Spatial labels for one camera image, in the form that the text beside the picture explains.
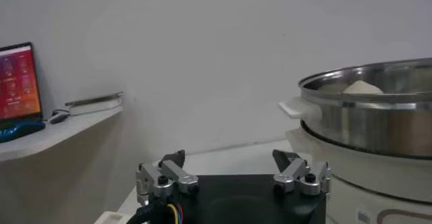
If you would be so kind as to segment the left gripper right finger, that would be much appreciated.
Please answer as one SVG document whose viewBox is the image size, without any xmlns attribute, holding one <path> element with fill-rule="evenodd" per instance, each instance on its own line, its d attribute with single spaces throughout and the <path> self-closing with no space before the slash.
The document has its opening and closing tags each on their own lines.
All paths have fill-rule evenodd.
<svg viewBox="0 0 432 224">
<path fill-rule="evenodd" d="M 331 168 L 328 162 L 310 164 L 295 152 L 273 150 L 279 173 L 273 176 L 274 185 L 284 194 L 299 190 L 305 196 L 328 195 L 331 187 Z"/>
</svg>

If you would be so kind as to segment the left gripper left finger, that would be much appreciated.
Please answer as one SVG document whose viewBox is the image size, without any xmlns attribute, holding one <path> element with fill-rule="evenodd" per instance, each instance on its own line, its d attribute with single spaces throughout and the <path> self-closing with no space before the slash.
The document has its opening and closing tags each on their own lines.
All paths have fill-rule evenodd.
<svg viewBox="0 0 432 224">
<path fill-rule="evenodd" d="M 195 195 L 199 180 L 183 170 L 185 150 L 165 155 L 157 164 L 140 163 L 136 170 L 136 196 L 144 206 L 151 198 L 167 201 L 175 194 Z"/>
</svg>

